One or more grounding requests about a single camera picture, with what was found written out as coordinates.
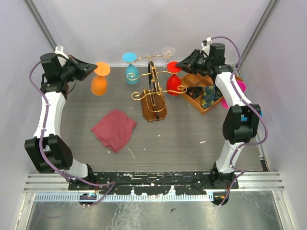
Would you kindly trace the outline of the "orange wine glass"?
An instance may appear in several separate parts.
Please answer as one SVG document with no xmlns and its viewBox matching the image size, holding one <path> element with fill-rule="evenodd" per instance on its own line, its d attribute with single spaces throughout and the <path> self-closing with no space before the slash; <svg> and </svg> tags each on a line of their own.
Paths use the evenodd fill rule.
<svg viewBox="0 0 307 230">
<path fill-rule="evenodd" d="M 107 79 L 106 76 L 110 74 L 111 68 L 105 62 L 96 63 L 97 68 L 94 70 L 96 76 L 92 79 L 91 92 L 94 95 L 102 96 L 107 92 Z"/>
</svg>

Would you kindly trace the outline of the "red wine glass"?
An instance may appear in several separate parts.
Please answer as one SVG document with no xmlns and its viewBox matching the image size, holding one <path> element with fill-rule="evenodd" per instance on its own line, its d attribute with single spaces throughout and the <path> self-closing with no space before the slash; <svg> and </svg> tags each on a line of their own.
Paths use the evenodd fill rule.
<svg viewBox="0 0 307 230">
<path fill-rule="evenodd" d="M 181 68 L 176 66 L 177 63 L 177 61 L 172 61 L 168 63 L 166 67 L 167 70 L 172 73 L 166 82 L 166 90 L 170 95 L 179 95 L 178 86 L 181 85 L 181 80 L 177 76 L 177 73 L 181 71 Z"/>
</svg>

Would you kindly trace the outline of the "blue wine glass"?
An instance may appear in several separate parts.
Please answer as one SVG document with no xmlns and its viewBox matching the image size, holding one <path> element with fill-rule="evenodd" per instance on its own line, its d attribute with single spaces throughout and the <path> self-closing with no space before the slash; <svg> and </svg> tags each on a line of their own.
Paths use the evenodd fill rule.
<svg viewBox="0 0 307 230">
<path fill-rule="evenodd" d="M 258 116 L 255 115 L 255 113 L 254 113 L 253 111 L 251 111 L 251 115 L 255 117 L 255 118 L 253 118 L 252 120 L 258 120 L 258 121 L 260 120 L 260 119 L 258 118 Z M 248 117 L 242 115 L 242 116 L 241 116 L 241 121 L 248 121 Z"/>
<path fill-rule="evenodd" d="M 139 70 L 136 66 L 133 65 L 133 62 L 137 60 L 137 55 L 133 52 L 127 52 L 123 54 L 122 60 L 128 63 L 128 66 L 125 70 L 125 78 L 127 84 L 135 85 L 139 82 Z"/>
</svg>

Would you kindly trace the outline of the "pink wine glass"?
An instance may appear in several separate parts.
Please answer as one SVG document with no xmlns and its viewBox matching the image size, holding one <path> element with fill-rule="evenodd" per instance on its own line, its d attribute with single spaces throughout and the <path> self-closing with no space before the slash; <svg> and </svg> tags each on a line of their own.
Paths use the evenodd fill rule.
<svg viewBox="0 0 307 230">
<path fill-rule="evenodd" d="M 242 81 L 237 81 L 236 79 L 219 79 L 217 82 L 223 97 L 224 97 L 224 108 L 229 108 L 233 105 L 243 105 L 242 99 L 246 99 L 244 95 L 245 84 Z"/>
</svg>

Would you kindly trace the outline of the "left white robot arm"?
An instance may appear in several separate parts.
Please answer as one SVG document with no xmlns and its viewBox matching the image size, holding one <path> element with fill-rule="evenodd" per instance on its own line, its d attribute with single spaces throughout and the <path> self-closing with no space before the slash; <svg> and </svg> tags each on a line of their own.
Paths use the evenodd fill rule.
<svg viewBox="0 0 307 230">
<path fill-rule="evenodd" d="M 80 61 L 64 53 L 63 46 L 40 57 L 43 67 L 41 86 L 31 84 L 42 98 L 42 108 L 37 129 L 24 143 L 33 165 L 39 173 L 58 173 L 68 182 L 79 181 L 85 190 L 94 188 L 96 178 L 92 168 L 73 158 L 69 146 L 62 140 L 60 125 L 67 100 L 68 83 L 83 81 L 96 68 L 96 64 Z"/>
</svg>

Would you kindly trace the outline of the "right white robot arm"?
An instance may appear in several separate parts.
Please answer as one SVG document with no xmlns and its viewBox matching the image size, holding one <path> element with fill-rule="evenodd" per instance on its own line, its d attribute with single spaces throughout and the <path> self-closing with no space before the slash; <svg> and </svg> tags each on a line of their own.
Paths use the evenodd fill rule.
<svg viewBox="0 0 307 230">
<path fill-rule="evenodd" d="M 240 152 L 251 144 L 250 140 L 257 134 L 261 108 L 258 104 L 252 104 L 236 81 L 235 74 L 240 65 L 232 67 L 226 64 L 225 45 L 215 43 L 214 40 L 214 37 L 203 40 L 201 49 L 195 49 L 176 66 L 190 74 L 205 73 L 220 90 L 228 105 L 222 127 L 224 146 L 209 176 L 211 185 L 220 189 L 233 182 Z"/>
</svg>

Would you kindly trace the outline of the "clear wine glass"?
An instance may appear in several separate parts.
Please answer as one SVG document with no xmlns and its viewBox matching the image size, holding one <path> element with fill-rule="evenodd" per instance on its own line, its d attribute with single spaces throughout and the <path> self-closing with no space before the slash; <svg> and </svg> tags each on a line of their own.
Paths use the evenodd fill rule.
<svg viewBox="0 0 307 230">
<path fill-rule="evenodd" d="M 168 47 L 163 47 L 161 52 L 166 59 L 166 63 L 164 65 L 164 68 L 166 69 L 167 65 L 169 64 L 170 58 L 175 54 L 176 50 L 173 47 L 168 46 Z"/>
</svg>

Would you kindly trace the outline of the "wooden compartment tray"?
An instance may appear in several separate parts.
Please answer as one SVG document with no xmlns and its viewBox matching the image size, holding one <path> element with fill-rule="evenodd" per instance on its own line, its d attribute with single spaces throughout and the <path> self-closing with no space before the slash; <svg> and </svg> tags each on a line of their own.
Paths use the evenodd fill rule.
<svg viewBox="0 0 307 230">
<path fill-rule="evenodd" d="M 218 96 L 211 107 L 203 108 L 202 100 L 203 100 L 203 93 L 204 89 L 207 86 L 213 85 L 213 81 L 209 76 L 203 77 L 200 74 L 186 74 L 184 77 L 180 78 L 181 84 L 185 86 L 187 89 L 197 88 L 199 87 L 200 90 L 195 90 L 191 92 L 186 92 L 182 94 L 182 96 L 202 115 L 210 111 L 212 108 L 217 106 L 223 99 L 221 93 L 216 93 L 215 95 Z"/>
</svg>

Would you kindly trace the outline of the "black rolled tie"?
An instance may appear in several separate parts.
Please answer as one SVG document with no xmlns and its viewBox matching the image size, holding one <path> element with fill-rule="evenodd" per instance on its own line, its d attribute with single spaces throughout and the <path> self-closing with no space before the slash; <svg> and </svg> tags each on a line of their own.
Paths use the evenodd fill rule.
<svg viewBox="0 0 307 230">
<path fill-rule="evenodd" d="M 203 94 L 203 87 L 201 86 L 188 87 L 186 94 L 193 100 L 196 100 L 199 96 Z"/>
</svg>

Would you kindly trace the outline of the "blue floral folded tie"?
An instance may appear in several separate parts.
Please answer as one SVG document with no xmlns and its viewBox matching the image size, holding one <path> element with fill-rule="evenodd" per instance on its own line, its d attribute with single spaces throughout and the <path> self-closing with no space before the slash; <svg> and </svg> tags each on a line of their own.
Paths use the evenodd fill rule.
<svg viewBox="0 0 307 230">
<path fill-rule="evenodd" d="M 215 84 L 206 86 L 203 90 L 203 97 L 201 106 L 203 109 L 207 109 L 214 104 L 215 99 Z"/>
</svg>

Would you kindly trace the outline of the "dark red cloth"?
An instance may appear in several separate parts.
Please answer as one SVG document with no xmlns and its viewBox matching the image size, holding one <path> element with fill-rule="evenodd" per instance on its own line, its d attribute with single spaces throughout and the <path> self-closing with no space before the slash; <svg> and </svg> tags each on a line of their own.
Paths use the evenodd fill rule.
<svg viewBox="0 0 307 230">
<path fill-rule="evenodd" d="M 128 143 L 136 126 L 135 120 L 114 109 L 92 127 L 91 131 L 104 147 L 118 153 Z"/>
</svg>

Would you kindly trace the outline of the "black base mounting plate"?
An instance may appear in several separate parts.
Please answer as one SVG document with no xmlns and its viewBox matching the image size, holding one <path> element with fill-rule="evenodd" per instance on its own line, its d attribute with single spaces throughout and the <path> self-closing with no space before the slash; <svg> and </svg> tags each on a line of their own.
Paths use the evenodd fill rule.
<svg viewBox="0 0 307 230">
<path fill-rule="evenodd" d="M 173 188 L 175 195 L 205 195 L 208 189 L 238 189 L 235 175 L 210 172 L 94 172 L 97 184 L 115 182 L 110 195 L 166 195 Z"/>
</svg>

